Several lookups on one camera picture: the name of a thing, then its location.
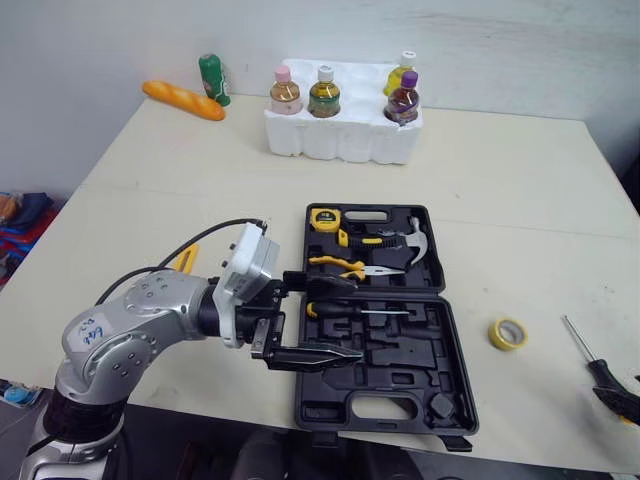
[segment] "styrofoam box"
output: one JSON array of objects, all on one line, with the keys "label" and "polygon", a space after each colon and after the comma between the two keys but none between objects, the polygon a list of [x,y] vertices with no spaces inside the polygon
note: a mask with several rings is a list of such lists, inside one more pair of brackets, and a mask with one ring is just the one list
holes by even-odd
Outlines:
[{"label": "styrofoam box", "polygon": [[[280,115],[265,110],[269,148],[277,155],[300,155],[348,162],[403,164],[409,161],[423,125],[422,109],[418,118],[400,127],[384,116],[387,104],[382,90],[391,64],[341,63],[318,60],[286,59],[291,77],[300,87],[303,108],[295,115]],[[334,83],[340,88],[340,112],[330,118],[309,113],[309,89],[316,83],[318,67],[334,69]]]}]

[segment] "baguette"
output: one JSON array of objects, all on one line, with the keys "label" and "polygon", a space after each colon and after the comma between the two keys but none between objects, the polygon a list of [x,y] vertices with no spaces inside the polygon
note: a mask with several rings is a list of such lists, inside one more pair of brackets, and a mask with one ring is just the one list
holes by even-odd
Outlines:
[{"label": "baguette", "polygon": [[144,82],[142,91],[151,98],[182,108],[208,120],[222,120],[224,118],[224,109],[215,100],[167,82],[158,80]]}]

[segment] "white bottle cap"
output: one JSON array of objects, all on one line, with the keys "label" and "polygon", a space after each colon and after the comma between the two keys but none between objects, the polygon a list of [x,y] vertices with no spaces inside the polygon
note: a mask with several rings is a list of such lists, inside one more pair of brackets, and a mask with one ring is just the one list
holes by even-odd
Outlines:
[{"label": "white bottle cap", "polygon": [[400,57],[401,67],[413,67],[416,64],[416,52],[405,50]]},{"label": "white bottle cap", "polygon": [[320,65],[318,68],[318,81],[320,82],[332,82],[333,81],[333,68],[329,65]]}]

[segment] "black tool case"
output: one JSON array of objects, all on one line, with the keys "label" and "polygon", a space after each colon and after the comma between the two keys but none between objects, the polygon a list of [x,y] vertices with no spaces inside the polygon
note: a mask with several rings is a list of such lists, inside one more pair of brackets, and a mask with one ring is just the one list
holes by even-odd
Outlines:
[{"label": "black tool case", "polygon": [[[339,210],[341,228],[351,238],[391,231],[409,234],[410,218],[417,217],[427,235],[427,253],[411,266],[417,249],[341,247],[336,233],[314,230],[314,208]],[[307,207],[305,229],[306,272],[345,272],[335,265],[309,264],[310,257],[323,255],[407,269],[404,275],[366,277],[352,294],[322,300],[367,310],[409,310],[411,314],[314,319],[306,314],[308,299],[303,298],[300,342],[334,343],[360,350],[364,356],[349,366],[299,373],[296,423],[322,432],[433,434],[449,451],[471,451],[463,436],[477,431],[478,417],[451,307],[438,295],[445,287],[444,274],[427,209],[418,205],[312,204]],[[390,398],[404,407],[409,418],[361,418],[352,409],[361,395]]]}]

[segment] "juice bottle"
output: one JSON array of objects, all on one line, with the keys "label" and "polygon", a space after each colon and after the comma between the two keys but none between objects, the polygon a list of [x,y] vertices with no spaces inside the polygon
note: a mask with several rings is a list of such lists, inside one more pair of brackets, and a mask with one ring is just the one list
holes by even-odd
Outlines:
[{"label": "juice bottle", "polygon": [[340,89],[333,83],[333,68],[318,68],[318,83],[309,90],[309,112],[314,117],[333,117],[340,111]]},{"label": "juice bottle", "polygon": [[416,54],[414,52],[405,51],[402,52],[400,57],[400,65],[391,70],[389,77],[387,78],[387,85],[384,87],[385,96],[389,96],[396,88],[400,88],[400,81],[402,80],[402,74],[413,70],[413,66],[416,63]]},{"label": "juice bottle", "polygon": [[276,83],[271,87],[271,111],[282,115],[293,115],[302,110],[300,89],[291,81],[291,71],[286,65],[275,70]]},{"label": "juice bottle", "polygon": [[213,98],[223,107],[231,103],[227,79],[222,70],[222,63],[217,55],[209,53],[198,60],[204,90],[209,98]]},{"label": "juice bottle", "polygon": [[400,88],[396,88],[384,109],[384,116],[401,127],[418,118],[420,97],[414,90],[418,83],[418,74],[413,70],[404,72]]}]

